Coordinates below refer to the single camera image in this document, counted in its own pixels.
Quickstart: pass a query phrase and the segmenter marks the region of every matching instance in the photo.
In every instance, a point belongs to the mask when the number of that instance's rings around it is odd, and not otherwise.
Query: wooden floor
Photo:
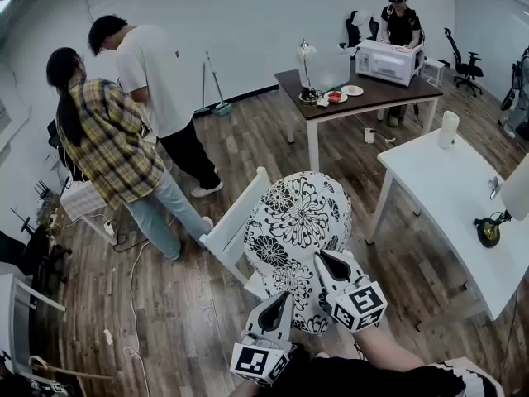
[[[525,151],[501,131],[496,121],[498,102],[490,95],[473,98],[456,90],[450,74],[442,85],[446,93],[437,109],[433,128],[440,126],[441,114],[450,109],[460,115],[460,134],[503,176],[507,177]],[[308,169],[307,136],[299,115],[295,119],[295,144],[286,140],[281,120],[279,93],[273,91],[235,104],[229,117],[198,119],[198,135],[211,156],[225,187],[217,195],[191,199],[202,215],[215,222],[264,166],[272,180]],[[421,105],[421,116],[427,106]],[[467,356],[490,372],[500,375],[505,359],[513,300],[495,322],[478,316],[448,327],[418,332],[420,319],[439,313],[466,281],[465,273],[439,233],[425,217],[416,218],[404,192],[393,197],[379,240],[365,245],[364,233],[374,211],[384,179],[377,161],[388,149],[379,136],[373,145],[364,143],[365,125],[374,127],[397,143],[420,133],[411,108],[397,129],[377,122],[366,113],[320,125],[320,163],[324,173],[339,181],[353,204],[353,232],[350,248],[377,279],[389,301],[388,320],[393,335],[426,362]],[[172,173],[186,195],[194,179]],[[144,237],[125,210],[106,215],[119,221],[128,242]],[[171,263],[147,246],[136,267],[133,298],[137,309],[140,354],[145,361],[152,396],[225,396],[237,379],[229,372],[233,343],[238,340],[255,299],[207,251],[190,242],[182,230],[173,229],[186,241],[181,261]],[[86,381],[90,395],[141,395],[145,386],[141,364],[126,358],[123,347],[135,347],[134,323],[130,307],[131,268],[140,248],[117,254],[83,222],[63,232],[61,241],[74,253],[66,261],[69,282],[55,296],[67,307],[65,314],[39,311],[41,356],[67,369],[112,375],[115,383]],[[511,393],[527,380],[527,336],[529,307],[527,277],[519,290],[503,383]],[[103,331],[113,336],[108,345]],[[296,341],[311,350],[333,356],[355,352],[348,332],[331,327],[324,337],[294,333]]]

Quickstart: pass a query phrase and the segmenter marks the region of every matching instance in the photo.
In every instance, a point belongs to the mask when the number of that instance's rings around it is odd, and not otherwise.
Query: dark wood table
[[[285,107],[288,105],[296,108],[305,118],[307,123],[308,138],[308,155],[310,160],[310,169],[319,171],[320,162],[317,144],[317,124],[321,122],[337,119],[338,117],[357,115],[363,112],[378,111],[377,118],[379,121],[384,119],[384,110],[392,106],[414,104],[420,102],[431,102],[430,114],[422,128],[421,135],[430,131],[433,117],[436,114],[439,97],[443,94],[439,89],[430,85],[427,81],[419,76],[412,79],[409,87],[392,84],[380,79],[357,75],[354,64],[351,64],[349,82],[336,87],[340,90],[343,85],[357,85],[364,90],[364,93],[358,97],[351,97],[347,101],[339,104],[329,104],[328,108],[318,106],[308,106],[302,104],[299,100],[301,93],[301,82],[297,70],[280,72],[275,75],[279,83],[279,92]],[[288,142],[294,142],[293,124],[288,110],[283,110],[284,122],[287,127]]]

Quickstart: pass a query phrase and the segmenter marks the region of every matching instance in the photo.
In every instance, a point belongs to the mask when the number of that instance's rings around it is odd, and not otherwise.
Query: white microwave
[[[396,45],[365,40],[357,46],[356,73],[409,86],[424,63],[424,47],[413,50]]]

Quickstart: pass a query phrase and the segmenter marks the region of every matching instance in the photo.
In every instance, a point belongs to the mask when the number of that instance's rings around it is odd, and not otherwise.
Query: small plate
[[[341,88],[341,92],[351,97],[358,97],[364,93],[364,89],[356,85],[346,85]]]
[[[323,98],[329,102],[329,94],[330,93],[341,93],[341,91],[329,91],[328,93],[325,93]],[[345,100],[347,100],[347,94],[341,93],[340,102],[343,103]]]

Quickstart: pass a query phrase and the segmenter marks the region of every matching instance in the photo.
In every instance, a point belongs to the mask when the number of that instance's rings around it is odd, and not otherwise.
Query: electrical outlet
[[[112,227],[112,221],[105,222],[104,226],[105,231],[108,235],[114,237],[114,228]]]
[[[374,143],[374,132],[371,128],[365,128],[365,137],[364,140],[368,144]]]

